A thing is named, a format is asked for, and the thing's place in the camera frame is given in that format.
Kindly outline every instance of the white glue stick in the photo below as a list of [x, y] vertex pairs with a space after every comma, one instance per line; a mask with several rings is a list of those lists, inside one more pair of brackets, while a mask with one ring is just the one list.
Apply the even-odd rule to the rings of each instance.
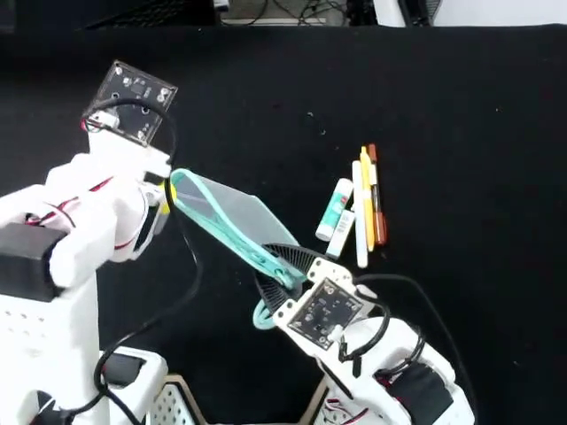
[[358, 267], [366, 268], [369, 264], [369, 252], [366, 244], [364, 227], [364, 197], [362, 195], [362, 167], [360, 161], [353, 161], [354, 215], [356, 219], [356, 262]]
[[337, 186], [335, 186], [335, 190], [333, 190], [327, 209], [325, 209], [321, 222], [315, 231], [315, 236], [322, 241], [330, 241], [338, 220], [340, 219], [340, 214], [345, 209], [346, 203], [350, 199], [352, 193], [353, 183], [350, 180], [340, 179], [337, 182]]
[[348, 234], [351, 232], [354, 224], [354, 212], [344, 210], [340, 214], [340, 220], [338, 221], [337, 228], [333, 233], [333, 237], [330, 239], [329, 246], [327, 247], [327, 252], [325, 254], [332, 259], [338, 259], [340, 253], [343, 251]]

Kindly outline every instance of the glue stick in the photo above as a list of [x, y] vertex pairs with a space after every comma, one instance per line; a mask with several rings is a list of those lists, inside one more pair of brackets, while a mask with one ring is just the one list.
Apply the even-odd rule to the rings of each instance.
[[348, 199], [353, 193], [353, 182], [348, 179], [339, 179], [337, 186], [330, 197], [329, 204], [325, 213], [322, 215], [319, 227], [315, 231], [317, 236], [322, 241], [328, 242], [333, 236], [335, 227], [340, 219], [340, 214], [345, 209]]

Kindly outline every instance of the perforated white panel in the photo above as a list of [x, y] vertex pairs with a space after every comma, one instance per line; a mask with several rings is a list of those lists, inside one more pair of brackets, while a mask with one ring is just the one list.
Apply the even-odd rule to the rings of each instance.
[[198, 425], [185, 404], [181, 392], [167, 383], [156, 397], [146, 417], [148, 425]]

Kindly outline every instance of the wire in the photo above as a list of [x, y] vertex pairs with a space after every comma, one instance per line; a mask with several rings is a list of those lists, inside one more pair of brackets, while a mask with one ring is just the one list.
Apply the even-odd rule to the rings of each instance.
[[254, 25], [256, 22], [262, 19], [262, 17], [266, 13], [266, 10], [268, 9], [268, 3], [269, 0], [264, 0], [264, 3], [262, 4], [260, 11], [258, 12], [258, 15], [256, 15], [256, 18], [252, 18], [251, 21], [246, 22], [245, 24], [231, 24], [223, 19], [221, 19], [221, 23], [227, 27], [249, 27], [250, 25]]
[[383, 378], [389, 379], [394, 375], [403, 372], [412, 363], [419, 360], [425, 348], [425, 338], [423, 337], [422, 330], [418, 327], [412, 326], [413, 330], [417, 333], [417, 344], [409, 357], [405, 358], [399, 365], [391, 367], [389, 369], [379, 369], [377, 374]]
[[[89, 192], [96, 192], [100, 189], [102, 189], [110, 180], [112, 180], [112, 177], [107, 178], [106, 180], [102, 180], [99, 184], [97, 184], [96, 186], [92, 187], [89, 189]], [[62, 203], [60, 203], [59, 205], [55, 206], [55, 205], [51, 205], [54, 206], [55, 208], [57, 208], [58, 210], [60, 210], [61, 212], [63, 212], [63, 209], [68, 206], [69, 204], [71, 204], [74, 201], [78, 201], [79, 197], [72, 197], [70, 199], [67, 199], [66, 201], [63, 201]], [[32, 226], [41, 226], [42, 224], [44, 224], [45, 221], [47, 221], [48, 219], [51, 219], [53, 217], [56, 216], [55, 212], [50, 212], [46, 215], [44, 215], [41, 219], [37, 219], [37, 220], [32, 220], [32, 221], [27, 221], [26, 224], [32, 225]]]
[[54, 204], [50, 204], [49, 202], [44, 202], [44, 204], [49, 206], [49, 208], [53, 211], [53, 213], [55, 215], [57, 215], [58, 217], [61, 217], [64, 221], [66, 221], [66, 223], [69, 224], [71, 226], [71, 228], [76, 228], [74, 221], [71, 218], [71, 216], [69, 214], [67, 214], [65, 211], [63, 211], [63, 209], [59, 208], [58, 206], [56, 206]]
[[412, 286], [414, 288], [414, 290], [422, 297], [422, 299], [425, 302], [425, 304], [427, 305], [427, 307], [433, 313], [435, 320], [437, 321], [437, 323], [441, 327], [441, 330], [445, 334], [445, 337], [447, 338], [447, 341], [449, 342], [449, 345], [451, 346], [451, 351], [453, 352], [454, 359], [455, 359], [456, 364], [457, 364], [457, 368], [458, 368], [459, 372], [461, 373], [462, 381], [464, 383], [464, 386], [466, 387], [466, 392], [467, 392], [468, 397], [469, 397], [470, 406], [472, 408], [472, 411], [473, 411], [475, 417], [477, 418], [478, 417], [477, 397], [475, 395], [475, 391], [474, 391], [474, 388], [472, 386], [472, 382], [470, 380], [467, 368], [464, 366], [464, 362], [462, 361], [461, 353], [459, 352], [459, 349], [457, 348], [457, 344], [453, 339], [453, 335], [451, 335], [451, 332], [449, 331], [447, 325], [445, 324], [445, 322], [441, 318], [441, 315], [437, 311], [437, 308], [435, 308], [435, 305], [431, 302], [431, 299], [427, 296], [427, 294], [425, 293], [425, 291], [423, 290], [421, 285], [417, 281], [412, 279], [411, 277], [407, 277], [407, 276], [404, 276], [404, 275], [401, 275], [401, 274], [364, 274], [364, 275], [359, 276], [359, 277], [354, 279], [355, 283], [369, 282], [369, 281], [375, 281], [375, 282], [377, 282], [377, 281], [398, 281], [398, 282], [409, 283], [409, 285]]
[[142, 196], [142, 200], [144, 201], [144, 214], [142, 215], [142, 219], [140, 220], [140, 223], [136, 226], [136, 229], [132, 232], [132, 236], [129, 236], [124, 242], [117, 243], [114, 245], [115, 251], [122, 250], [131, 243], [133, 243], [140, 234], [140, 232], [142, 231], [145, 221], [148, 218], [148, 212], [150, 211], [150, 206], [148, 206], [148, 199], [146, 198], [145, 194], [142, 192], [142, 189], [140, 189], [139, 186], [138, 186], [138, 191], [140, 192], [140, 195]]
[[380, 324], [380, 328], [378, 329], [376, 334], [367, 343], [353, 350], [353, 352], [351, 352], [350, 354], [346, 354], [348, 347], [345, 338], [343, 336], [341, 337], [340, 345], [338, 346], [338, 361], [343, 363], [359, 358], [369, 352], [384, 337], [384, 334], [386, 333], [386, 330], [388, 330], [388, 326], [390, 325], [390, 308], [386, 304], [378, 302], [377, 298], [364, 295], [358, 289], [356, 290], [355, 295], [358, 298], [374, 304], [376, 307], [382, 310], [384, 318], [382, 319], [382, 323]]
[[[128, 98], [128, 97], [119, 97], [116, 99], [106, 99], [101, 102], [97, 102], [93, 104], [85, 113], [82, 115], [83, 120], [88, 120], [90, 116], [98, 111], [103, 111], [106, 109], [116, 108], [118, 106], [140, 106], [142, 108], [147, 108], [150, 111], [159, 115], [159, 117], [164, 120], [167, 126], [170, 129], [171, 133], [171, 146], [169, 151], [169, 159], [167, 160], [168, 164], [174, 164], [175, 160], [177, 159], [177, 126], [175, 124], [174, 119], [167, 113], [165, 109], [161, 106], [157, 106], [155, 104], [151, 104], [150, 102], [143, 100], [143, 99], [136, 99], [136, 98]], [[97, 128], [112, 129], [104, 124], [97, 123]]]
[[[171, 150], [169, 153], [169, 158], [167, 160], [167, 163], [171, 165], [173, 168], [177, 156], [177, 130], [176, 130], [175, 121], [166, 112], [165, 109], [158, 107], [154, 104], [150, 104], [149, 102], [146, 102], [142, 99], [118, 98], [118, 99], [105, 100], [101, 103], [93, 105], [83, 114], [83, 118], [87, 119], [90, 115], [92, 115], [97, 111], [101, 111], [116, 106], [128, 105], [128, 104], [148, 108], [150, 111], [158, 114], [166, 122], [171, 132]], [[174, 220], [175, 225], [178, 227], [182, 235], [183, 241], [190, 252], [193, 262], [195, 263], [196, 270], [195, 270], [195, 276], [193, 278], [193, 283], [187, 289], [185, 294], [183, 294], [182, 297], [178, 298], [172, 305], [170, 305], [169, 307], [163, 310], [160, 310], [159, 312], [154, 314], [149, 320], [142, 323], [142, 325], [139, 328], [129, 332], [128, 334], [126, 334], [125, 336], [123, 336], [113, 344], [111, 344], [108, 348], [106, 348], [105, 352], [100, 357], [97, 364], [95, 365], [95, 370], [93, 373], [93, 380], [95, 387], [98, 391], [98, 395], [92, 400], [90, 400], [90, 402], [87, 403], [85, 406], [79, 407], [77, 409], [64, 411], [64, 414], [68, 418], [74, 418], [77, 414], [87, 412], [89, 409], [94, 407], [102, 397], [107, 397], [117, 407], [119, 407], [119, 409], [128, 417], [128, 420], [132, 424], [139, 425], [140, 421], [136, 418], [136, 416], [132, 413], [132, 411], [128, 408], [128, 406], [126, 406], [126, 404], [122, 400], [120, 400], [120, 398], [114, 392], [112, 392], [108, 388], [108, 385], [104, 382], [105, 363], [110, 359], [113, 353], [121, 345], [125, 344], [127, 341], [134, 338], [135, 336], [139, 336], [144, 332], [148, 331], [149, 329], [158, 326], [164, 319], [178, 313], [183, 307], [185, 307], [187, 303], [189, 303], [198, 294], [198, 290], [200, 288], [201, 281], [203, 278], [203, 262], [200, 259], [200, 255], [198, 251], [192, 248], [194, 245], [189, 235], [187, 234], [187, 231], [185, 230], [185, 227], [181, 220], [181, 216], [176, 210], [173, 195], [171, 192], [171, 179], [169, 176], [165, 179], [164, 183], [165, 183], [165, 192], [166, 192], [166, 202], [167, 205], [169, 206], [169, 213], [172, 219]]]

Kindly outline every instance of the white marker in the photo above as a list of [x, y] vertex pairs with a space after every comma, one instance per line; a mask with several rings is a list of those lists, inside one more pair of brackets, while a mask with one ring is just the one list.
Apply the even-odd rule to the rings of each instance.
[[366, 244], [364, 227], [364, 199], [362, 195], [362, 166], [360, 161], [353, 161], [354, 215], [356, 222], [356, 262], [358, 267], [366, 268], [369, 264], [369, 252]]

